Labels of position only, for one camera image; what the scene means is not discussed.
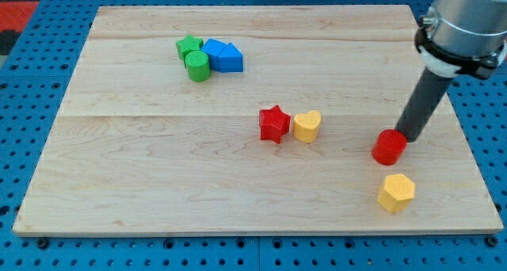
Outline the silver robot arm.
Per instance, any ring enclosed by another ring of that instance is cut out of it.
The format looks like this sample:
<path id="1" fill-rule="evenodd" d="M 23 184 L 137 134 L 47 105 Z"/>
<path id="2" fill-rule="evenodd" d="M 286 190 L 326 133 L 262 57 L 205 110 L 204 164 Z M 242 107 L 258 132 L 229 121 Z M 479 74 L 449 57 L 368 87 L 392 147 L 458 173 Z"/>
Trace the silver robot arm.
<path id="1" fill-rule="evenodd" d="M 421 16 L 416 49 L 442 78 L 488 79 L 506 57 L 506 0 L 434 0 Z"/>

